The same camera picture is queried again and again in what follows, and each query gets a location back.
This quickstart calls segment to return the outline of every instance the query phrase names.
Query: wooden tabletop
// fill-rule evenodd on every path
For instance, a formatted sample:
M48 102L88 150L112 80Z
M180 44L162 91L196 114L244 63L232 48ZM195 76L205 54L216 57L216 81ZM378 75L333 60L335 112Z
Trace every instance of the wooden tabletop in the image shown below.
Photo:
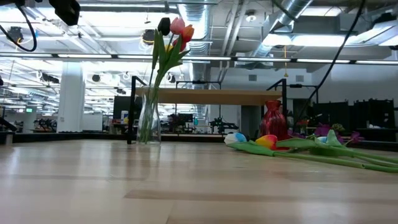
M142 95L142 91L137 88L136 94ZM281 97L281 91L159 89L159 103L257 106Z

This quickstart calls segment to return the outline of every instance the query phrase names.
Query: ductwork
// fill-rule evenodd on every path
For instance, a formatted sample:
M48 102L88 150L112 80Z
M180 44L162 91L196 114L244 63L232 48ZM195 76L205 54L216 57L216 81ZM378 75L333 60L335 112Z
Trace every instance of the ductwork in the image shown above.
M275 30L282 29L282 32L291 32L294 19L300 17L304 10L312 3L313 0L284 0L282 2L283 11L277 12L277 14L270 15L264 22L263 36L266 36ZM274 46L260 44L260 46L252 52L250 57L266 57ZM237 65L237 68L246 68L252 70L255 68L265 68L262 63L252 62L244 65Z
M195 28L193 35L194 39L206 39L208 37L210 28L210 7L202 4L181 4L178 9L186 25L192 24ZM209 43L204 42L190 42L189 55L208 55ZM210 72L210 64L207 63L192 63L190 65L190 74L192 80L209 81L206 79ZM203 89L205 85L192 85L194 89ZM202 118L205 115L205 107L203 105L195 105L198 111L198 117Z

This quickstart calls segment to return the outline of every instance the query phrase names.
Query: wire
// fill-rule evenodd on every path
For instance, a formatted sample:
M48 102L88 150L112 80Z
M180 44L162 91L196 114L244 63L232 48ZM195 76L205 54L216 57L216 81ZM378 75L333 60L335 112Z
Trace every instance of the wire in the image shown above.
M309 97L309 98L307 99L307 101L305 102L303 108L302 108L301 111L300 111L300 114L299 114L299 116L298 116L297 121L296 121L296 122L294 123L294 125L293 125L293 130L294 130L294 128L296 127L297 122L300 121L301 117L303 116L303 113L304 113L305 109L307 109L307 106L308 106L309 102L311 101L312 97L315 95L316 92L318 92L318 90L321 88L321 86L324 84L324 82L325 82L326 79L328 78L328 76L329 76L329 74L330 74L330 72L331 72L331 69L332 69L333 66L335 65L338 56L340 55L341 51L343 50L344 45L346 44L346 42L347 42L349 36L350 36L351 33L353 32L354 27L356 26L356 23L358 22L359 17L361 16L363 7L364 7L364 5L365 5L365 2L366 2L366 0L362 0L361 5L359 6L358 12L356 13L354 22L353 22L353 24L351 25L351 27L349 28L348 33L347 33L346 37L344 38L343 43L341 44L340 48L338 49L338 51L337 51L337 53L336 53L336 55L335 55L335 58L333 59L332 63L330 64L329 69L328 69L328 71L326 72L325 76L322 78L322 80L321 80L321 82L319 83L319 85L315 88L315 90L311 93L310 97Z
M33 52L36 50L37 48L37 39L36 39L36 34L35 34L35 30L32 27L32 24L30 23L30 21L28 20L26 13L22 10L22 8L20 6L18 6L16 4L18 10L22 13L22 15L25 17L26 23L29 26L30 32L32 33L32 38L33 38L33 47L32 49L27 49L23 46L21 46L20 44L18 44L14 39L12 39L12 37L7 33L7 31L2 27L2 25L0 25L0 29L1 31L4 33L4 35L6 35L6 37L12 42L14 43L16 46L18 46L20 49L25 50L26 52Z

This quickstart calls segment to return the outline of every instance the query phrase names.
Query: white column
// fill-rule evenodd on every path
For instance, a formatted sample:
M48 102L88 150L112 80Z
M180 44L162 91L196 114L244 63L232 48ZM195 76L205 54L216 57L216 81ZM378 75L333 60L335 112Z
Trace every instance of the white column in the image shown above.
M24 113L24 127L22 129L23 133L33 133L33 129L35 129L34 121L37 119L37 107L36 106L27 106Z
M80 62L64 62L57 132L80 132L83 124L86 77Z

